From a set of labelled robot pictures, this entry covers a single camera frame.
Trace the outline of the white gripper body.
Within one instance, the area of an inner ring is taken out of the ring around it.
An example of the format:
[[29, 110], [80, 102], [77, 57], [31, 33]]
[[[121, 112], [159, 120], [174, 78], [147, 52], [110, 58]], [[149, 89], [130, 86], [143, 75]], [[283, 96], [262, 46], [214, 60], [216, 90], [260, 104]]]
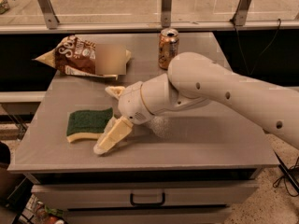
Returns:
[[124, 89], [119, 98], [118, 109], [133, 124], [140, 125], [154, 118], [143, 103], [142, 82], [138, 81]]

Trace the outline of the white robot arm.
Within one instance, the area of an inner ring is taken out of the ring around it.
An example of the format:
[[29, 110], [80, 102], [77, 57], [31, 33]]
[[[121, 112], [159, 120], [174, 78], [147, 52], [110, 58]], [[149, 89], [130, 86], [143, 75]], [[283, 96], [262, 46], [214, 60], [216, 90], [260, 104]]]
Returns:
[[119, 119], [111, 120], [93, 151], [103, 155], [124, 139], [133, 126], [167, 111], [201, 106], [205, 101], [226, 105], [283, 141], [299, 148], [299, 92], [241, 76], [208, 57], [183, 52], [166, 73], [126, 88], [107, 87], [118, 99]]

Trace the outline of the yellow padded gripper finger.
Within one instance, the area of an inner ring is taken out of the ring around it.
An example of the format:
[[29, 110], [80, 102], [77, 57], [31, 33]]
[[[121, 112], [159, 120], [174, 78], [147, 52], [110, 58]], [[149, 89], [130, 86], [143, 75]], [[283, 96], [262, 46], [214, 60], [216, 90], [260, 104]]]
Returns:
[[93, 152], [97, 155], [107, 153], [124, 139], [132, 129], [133, 123], [126, 117], [121, 116], [119, 119], [112, 118], [104, 129], [104, 133], [99, 137], [93, 147]]
[[124, 92], [125, 88], [123, 86], [108, 86], [105, 88], [106, 93], [108, 93], [111, 97], [120, 99], [121, 94]]

